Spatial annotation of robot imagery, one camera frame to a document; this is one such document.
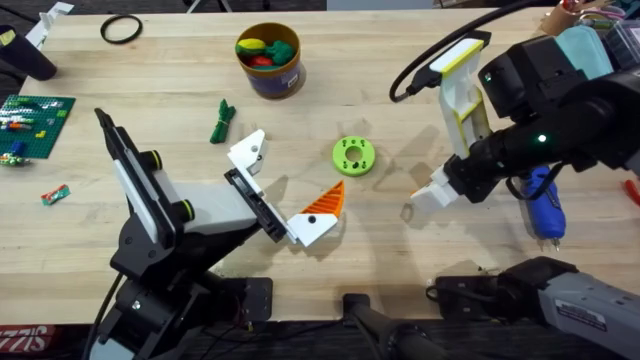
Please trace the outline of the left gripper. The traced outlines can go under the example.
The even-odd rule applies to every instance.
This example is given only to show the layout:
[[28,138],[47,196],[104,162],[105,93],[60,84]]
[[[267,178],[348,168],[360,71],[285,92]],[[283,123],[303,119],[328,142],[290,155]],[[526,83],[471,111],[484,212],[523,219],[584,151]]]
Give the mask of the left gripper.
[[309,247],[337,224],[344,204],[344,182],[339,181],[287,220],[285,230],[284,221],[264,201],[262,189],[254,183],[253,176],[261,171],[266,154],[266,133],[262,129],[231,146],[227,156],[234,168],[225,173],[226,184],[174,183],[155,150],[142,152],[141,160],[178,218],[185,222],[187,233],[213,236],[256,225],[275,242],[287,230],[294,244]]

